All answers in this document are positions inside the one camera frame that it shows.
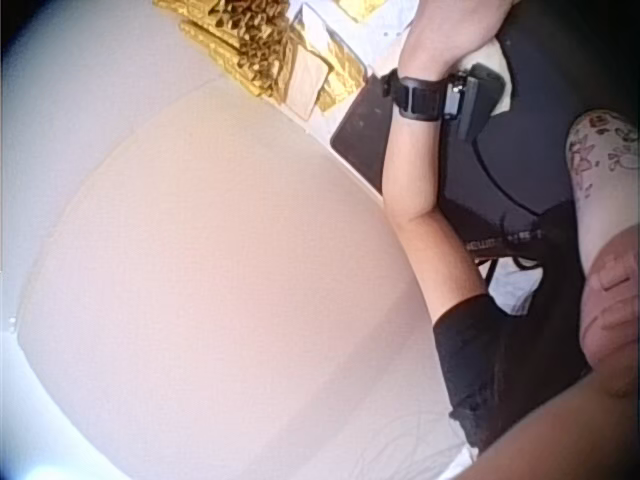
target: stack of gold packets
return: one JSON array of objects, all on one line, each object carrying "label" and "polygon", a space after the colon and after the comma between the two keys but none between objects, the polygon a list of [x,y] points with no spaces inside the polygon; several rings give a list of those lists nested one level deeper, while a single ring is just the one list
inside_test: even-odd
[{"label": "stack of gold packets", "polygon": [[211,58],[253,95],[285,103],[291,96],[304,94],[289,89],[299,48],[316,55],[328,67],[317,98],[311,99],[321,111],[326,112],[365,83],[365,65],[307,4],[290,24],[289,0],[153,3],[185,17],[180,29],[204,46]]},{"label": "stack of gold packets", "polygon": [[277,96],[289,0],[153,0],[186,17],[180,28],[254,95]]}]

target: person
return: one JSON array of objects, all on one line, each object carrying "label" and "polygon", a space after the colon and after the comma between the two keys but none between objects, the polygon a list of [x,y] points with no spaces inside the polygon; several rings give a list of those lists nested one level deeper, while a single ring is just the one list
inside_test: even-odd
[{"label": "person", "polygon": [[[398,77],[444,79],[497,34],[512,3],[421,0]],[[548,240],[534,255],[544,277],[524,318],[488,295],[438,208],[439,132],[439,122],[405,118],[394,107],[382,190],[434,323],[451,416],[480,451],[459,478],[632,475],[639,458],[637,130],[606,111],[572,127],[575,202],[538,220]]]}]

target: black smartwatch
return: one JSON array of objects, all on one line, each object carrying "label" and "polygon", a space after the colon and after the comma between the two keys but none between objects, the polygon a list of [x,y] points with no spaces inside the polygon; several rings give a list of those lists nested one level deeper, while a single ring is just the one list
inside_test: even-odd
[{"label": "black smartwatch", "polygon": [[398,78],[393,69],[382,77],[382,96],[391,97],[400,115],[422,122],[437,122],[444,115],[449,78],[437,82],[411,77]]}]

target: hand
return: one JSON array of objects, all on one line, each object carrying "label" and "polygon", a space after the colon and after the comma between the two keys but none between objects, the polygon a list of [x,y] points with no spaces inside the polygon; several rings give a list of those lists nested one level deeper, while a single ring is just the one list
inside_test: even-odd
[{"label": "hand", "polygon": [[514,0],[420,0],[398,66],[400,76],[439,80],[483,47]]}]

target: black sleeve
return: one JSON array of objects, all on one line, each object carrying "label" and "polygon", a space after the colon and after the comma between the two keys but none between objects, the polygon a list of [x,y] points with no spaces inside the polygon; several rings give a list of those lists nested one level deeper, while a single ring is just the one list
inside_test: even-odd
[{"label": "black sleeve", "polygon": [[434,336],[449,400],[451,418],[460,422],[470,445],[484,450],[492,438],[495,364],[506,314],[489,295],[470,298],[445,313]]}]

